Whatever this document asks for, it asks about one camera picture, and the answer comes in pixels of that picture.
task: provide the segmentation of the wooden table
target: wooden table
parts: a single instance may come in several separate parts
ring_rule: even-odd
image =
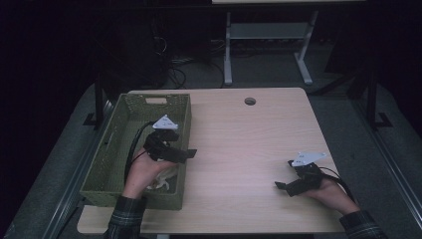
[[[336,170],[307,95],[302,89],[142,91],[191,97],[183,208],[146,210],[143,233],[339,232],[340,215],[318,202],[290,197],[274,181],[297,178],[288,166],[299,151],[326,152],[317,162]],[[248,106],[245,98],[254,98]],[[78,230],[104,233],[113,208],[85,206]]]

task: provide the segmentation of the plaid shirt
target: plaid shirt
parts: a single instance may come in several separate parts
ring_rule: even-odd
[[[350,239],[387,238],[367,211],[357,211],[340,218]]]
[[[139,200],[119,197],[108,224],[105,239],[137,239],[146,207],[146,198]],[[367,211],[353,212],[340,218],[350,239],[387,238]]]

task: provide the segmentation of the woven basket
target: woven basket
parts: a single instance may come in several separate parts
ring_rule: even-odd
[[[164,115],[178,124],[176,132],[180,137],[178,141],[171,142],[171,146],[186,150],[192,118],[189,95],[120,95],[82,186],[81,195],[95,206],[115,206],[123,191],[124,167],[137,130]],[[151,126],[143,131],[135,151],[151,132]],[[148,198],[147,208],[182,208],[186,165],[179,163],[177,167],[177,176],[167,179],[169,190],[164,186],[143,192],[143,196]]]

